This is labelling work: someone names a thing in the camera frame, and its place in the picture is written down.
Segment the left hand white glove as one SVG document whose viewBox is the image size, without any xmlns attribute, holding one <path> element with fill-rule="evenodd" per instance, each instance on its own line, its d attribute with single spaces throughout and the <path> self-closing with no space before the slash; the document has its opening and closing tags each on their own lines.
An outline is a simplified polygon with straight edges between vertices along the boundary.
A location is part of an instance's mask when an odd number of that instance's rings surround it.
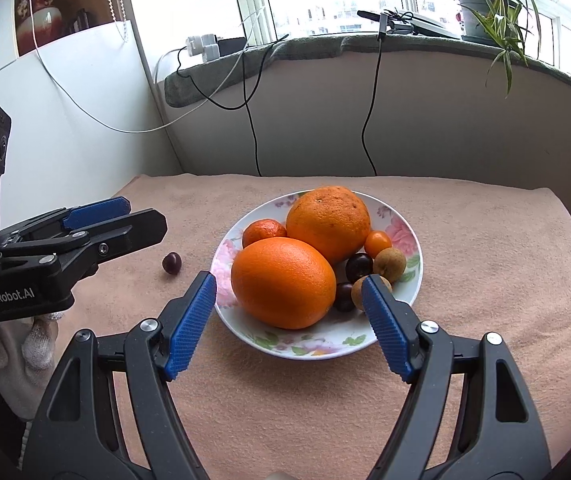
<svg viewBox="0 0 571 480">
<path fill-rule="evenodd" d="M 35 418 L 52 377 L 63 316 L 54 312 L 0 322 L 0 395 L 24 422 Z"/>
</svg>

